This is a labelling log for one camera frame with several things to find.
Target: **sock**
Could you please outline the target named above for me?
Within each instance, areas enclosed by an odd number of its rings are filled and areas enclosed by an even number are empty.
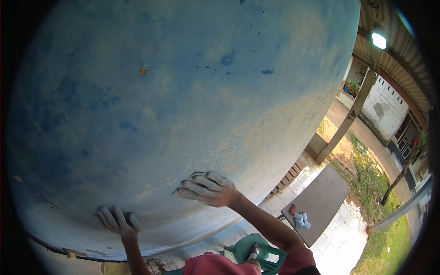
[[[250,249],[250,255],[248,257],[248,260],[254,260],[258,257],[258,254],[260,253],[261,245],[259,243],[255,243],[251,249]]]
[[[254,252],[251,252],[250,253],[250,255],[249,255],[249,258],[248,258],[248,260],[254,260],[254,259],[256,259],[257,258],[257,254],[256,253],[254,253]]]

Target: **light fixture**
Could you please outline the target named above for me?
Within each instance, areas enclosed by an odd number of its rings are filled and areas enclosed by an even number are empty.
[[[382,35],[382,31],[380,28],[375,28],[373,32],[371,33],[371,37],[373,38],[373,44],[380,48],[385,49],[386,48],[386,39]]]

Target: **climber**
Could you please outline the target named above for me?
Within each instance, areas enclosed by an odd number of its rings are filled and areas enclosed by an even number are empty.
[[[317,275],[313,253],[307,249],[301,238],[277,218],[260,209],[237,191],[230,180],[214,172],[194,174],[184,181],[176,190],[180,198],[197,200],[213,207],[229,207],[248,222],[250,222],[269,242],[283,250],[287,257],[280,270],[280,275]],[[119,234],[127,253],[127,260],[132,275],[149,275],[147,265],[143,260],[137,235],[140,230],[139,222],[133,213],[128,215],[129,225],[118,206],[114,207],[117,219],[107,207],[102,206],[98,214],[105,228]],[[182,268],[183,275],[217,275],[217,274],[246,274],[259,275],[260,263],[256,260],[260,245],[256,243],[248,260],[235,264],[222,255],[205,253],[186,261]]]

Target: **grass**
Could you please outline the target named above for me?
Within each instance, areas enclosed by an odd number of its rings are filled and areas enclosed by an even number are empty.
[[[319,133],[320,135],[324,135],[324,133],[325,133],[325,130],[324,130],[324,120],[321,121],[321,123],[319,124],[319,127],[318,127],[318,133]]]
[[[351,275],[393,275],[405,261],[411,247],[408,221],[403,216],[387,228],[370,235]]]
[[[401,201],[393,191],[385,206],[378,205],[391,183],[387,175],[377,168],[377,163],[367,154],[367,150],[352,133],[349,133],[349,140],[353,144],[352,155],[357,172],[356,178],[347,174],[346,169],[343,169],[331,157],[328,160],[350,185],[352,194],[357,197],[363,207],[364,220],[368,224],[372,224],[394,212],[400,207]],[[351,275],[395,274],[405,261],[411,246],[409,224],[406,217],[403,216],[387,228],[369,236],[365,250]]]

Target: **wooden bench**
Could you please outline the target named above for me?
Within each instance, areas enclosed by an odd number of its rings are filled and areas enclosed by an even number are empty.
[[[267,197],[263,200],[264,202],[272,198],[274,195],[282,192],[286,189],[289,184],[298,176],[298,174],[304,169],[305,163],[297,159],[297,161],[292,165],[287,174],[282,177],[281,181],[275,186],[275,188],[267,195]]]

